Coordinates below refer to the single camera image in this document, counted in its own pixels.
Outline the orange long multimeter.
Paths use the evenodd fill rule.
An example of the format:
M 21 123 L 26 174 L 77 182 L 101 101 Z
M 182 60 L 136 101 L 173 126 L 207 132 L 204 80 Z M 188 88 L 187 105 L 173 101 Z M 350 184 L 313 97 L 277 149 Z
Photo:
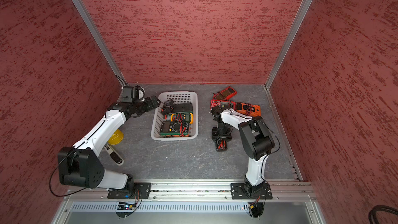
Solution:
M 259 105 L 252 105 L 249 103 L 237 102 L 235 110 L 240 114 L 250 117 L 256 117 L 262 115 L 261 107 Z

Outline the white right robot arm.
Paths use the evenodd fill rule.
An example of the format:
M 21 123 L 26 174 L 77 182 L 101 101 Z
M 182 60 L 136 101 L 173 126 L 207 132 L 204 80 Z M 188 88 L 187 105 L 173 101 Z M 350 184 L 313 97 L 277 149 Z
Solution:
M 232 130 L 239 131 L 243 149 L 249 158 L 244 193 L 250 198 L 257 197 L 266 189 L 265 164 L 275 147 L 271 130 L 260 116 L 246 116 L 221 106 L 212 107 L 210 113 L 217 122 L 211 131 L 216 151 L 225 151 L 227 142 L 232 139 Z

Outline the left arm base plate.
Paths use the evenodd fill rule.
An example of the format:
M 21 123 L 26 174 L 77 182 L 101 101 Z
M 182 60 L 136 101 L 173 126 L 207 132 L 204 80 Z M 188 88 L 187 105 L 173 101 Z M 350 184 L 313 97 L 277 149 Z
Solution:
M 127 199 L 148 199 L 151 192 L 152 183 L 138 182 L 129 184 L 124 189 L 109 189 L 108 199 L 127 200 Z

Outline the red clamp meter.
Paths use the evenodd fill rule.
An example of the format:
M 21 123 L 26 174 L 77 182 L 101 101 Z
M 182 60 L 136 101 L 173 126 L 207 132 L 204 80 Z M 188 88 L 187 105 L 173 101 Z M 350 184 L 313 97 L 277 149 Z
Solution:
M 223 107 L 223 108 L 232 108 L 233 110 L 236 110 L 236 103 L 233 101 L 225 101 L 225 100 L 217 100 L 213 99 L 210 101 L 210 109 L 213 107 Z

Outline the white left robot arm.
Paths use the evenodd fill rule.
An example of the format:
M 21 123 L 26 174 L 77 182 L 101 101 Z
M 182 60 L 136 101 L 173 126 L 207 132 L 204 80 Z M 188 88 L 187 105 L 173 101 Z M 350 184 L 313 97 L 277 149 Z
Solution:
M 105 169 L 98 157 L 111 136 L 129 118 L 140 117 L 158 108 L 160 103 L 156 96 L 152 96 L 143 101 L 111 105 L 88 134 L 73 146 L 59 151 L 57 168 L 60 184 L 83 189 L 104 188 L 121 199 L 137 195 L 140 191 L 134 187 L 133 176 Z

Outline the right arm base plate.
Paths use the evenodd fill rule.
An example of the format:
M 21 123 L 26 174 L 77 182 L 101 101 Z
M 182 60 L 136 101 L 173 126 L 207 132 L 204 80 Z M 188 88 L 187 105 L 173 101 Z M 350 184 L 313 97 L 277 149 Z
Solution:
M 258 198 L 271 200 L 273 198 L 271 187 L 265 182 L 256 186 L 252 186 L 250 183 L 231 183 L 230 187 L 233 200 L 257 200 Z

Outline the orange black multimeter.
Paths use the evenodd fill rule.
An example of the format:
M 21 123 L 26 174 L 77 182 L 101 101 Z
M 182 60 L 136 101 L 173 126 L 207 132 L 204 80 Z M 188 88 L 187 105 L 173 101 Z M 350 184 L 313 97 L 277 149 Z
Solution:
M 186 138 L 189 137 L 189 135 L 162 135 L 161 138 Z

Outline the white plastic perforated basket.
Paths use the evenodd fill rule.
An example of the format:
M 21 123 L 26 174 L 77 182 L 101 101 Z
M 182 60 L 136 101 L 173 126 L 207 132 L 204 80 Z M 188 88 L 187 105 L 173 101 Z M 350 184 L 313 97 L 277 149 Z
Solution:
M 151 138 L 156 141 L 185 141 L 198 135 L 198 95 L 190 91 L 164 92 L 158 96 Z

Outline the small black multimeter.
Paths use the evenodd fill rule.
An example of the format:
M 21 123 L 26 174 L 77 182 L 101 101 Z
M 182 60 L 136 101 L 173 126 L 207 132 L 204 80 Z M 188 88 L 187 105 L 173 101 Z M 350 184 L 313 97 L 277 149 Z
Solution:
M 173 112 L 174 112 L 174 100 L 170 99 L 165 101 L 161 108 L 161 114 L 163 116 L 167 116 L 169 114 L 172 114 Z

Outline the yellow multimeter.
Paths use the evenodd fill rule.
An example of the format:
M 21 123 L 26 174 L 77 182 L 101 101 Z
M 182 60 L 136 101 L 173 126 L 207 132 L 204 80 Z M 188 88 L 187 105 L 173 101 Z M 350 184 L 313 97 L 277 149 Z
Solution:
M 171 114 L 171 121 L 175 122 L 188 122 L 193 124 L 194 116 L 192 112 L 189 113 L 173 113 Z

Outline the green multimeter DT9205A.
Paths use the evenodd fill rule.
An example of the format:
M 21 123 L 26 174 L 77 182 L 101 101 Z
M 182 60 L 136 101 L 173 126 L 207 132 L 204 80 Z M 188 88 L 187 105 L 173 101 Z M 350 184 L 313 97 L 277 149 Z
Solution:
M 190 123 L 164 121 L 161 124 L 160 135 L 188 135 L 190 130 Z

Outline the yellow cup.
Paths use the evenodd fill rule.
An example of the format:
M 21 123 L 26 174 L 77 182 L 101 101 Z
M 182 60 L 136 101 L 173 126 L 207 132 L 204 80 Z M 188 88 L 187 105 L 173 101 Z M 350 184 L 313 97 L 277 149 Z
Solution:
M 124 134 L 122 133 L 122 131 L 120 131 L 119 129 L 117 129 L 112 136 L 110 137 L 110 139 L 108 140 L 108 144 L 110 145 L 117 145 L 119 143 L 121 143 L 123 141 L 124 138 Z

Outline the dark red multimeter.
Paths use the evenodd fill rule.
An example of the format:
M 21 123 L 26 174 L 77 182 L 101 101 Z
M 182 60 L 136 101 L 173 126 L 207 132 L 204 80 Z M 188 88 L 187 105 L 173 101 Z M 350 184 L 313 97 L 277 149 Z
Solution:
M 232 87 L 227 87 L 222 91 L 219 91 L 213 95 L 213 100 L 228 101 L 237 94 L 236 90 Z

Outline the white black remote tester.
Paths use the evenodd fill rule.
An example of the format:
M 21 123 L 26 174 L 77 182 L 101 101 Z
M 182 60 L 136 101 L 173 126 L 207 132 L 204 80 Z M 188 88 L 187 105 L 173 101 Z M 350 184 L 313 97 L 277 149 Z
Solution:
M 118 165 L 118 166 L 122 166 L 124 164 L 124 160 L 122 159 L 122 157 L 114 150 L 114 148 L 112 147 L 112 145 L 110 144 L 106 144 L 104 146 L 105 150 L 107 151 L 107 153 L 109 154 L 109 156 L 112 158 L 112 160 Z

